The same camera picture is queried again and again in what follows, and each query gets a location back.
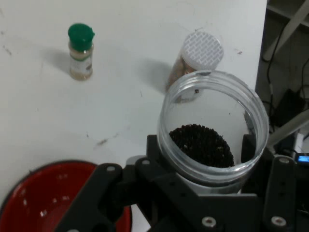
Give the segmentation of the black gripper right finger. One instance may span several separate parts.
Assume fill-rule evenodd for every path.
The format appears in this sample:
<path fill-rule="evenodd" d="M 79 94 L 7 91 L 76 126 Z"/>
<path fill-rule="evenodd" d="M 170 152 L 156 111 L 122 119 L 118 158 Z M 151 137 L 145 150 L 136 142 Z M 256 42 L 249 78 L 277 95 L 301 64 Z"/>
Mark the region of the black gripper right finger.
<path fill-rule="evenodd" d="M 258 198 L 257 205 L 242 211 L 241 231 L 294 232 L 295 189 L 294 161 L 265 149 L 241 190 Z"/>

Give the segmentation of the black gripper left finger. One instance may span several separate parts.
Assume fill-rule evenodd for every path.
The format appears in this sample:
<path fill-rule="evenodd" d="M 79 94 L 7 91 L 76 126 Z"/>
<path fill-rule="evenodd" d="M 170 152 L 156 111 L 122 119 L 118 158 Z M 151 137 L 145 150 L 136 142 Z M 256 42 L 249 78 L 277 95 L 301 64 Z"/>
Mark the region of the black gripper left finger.
<path fill-rule="evenodd" d="M 124 208 L 137 205 L 152 232 L 222 232 L 221 216 L 181 178 L 150 157 L 93 171 L 56 226 L 57 232 L 113 232 Z"/>

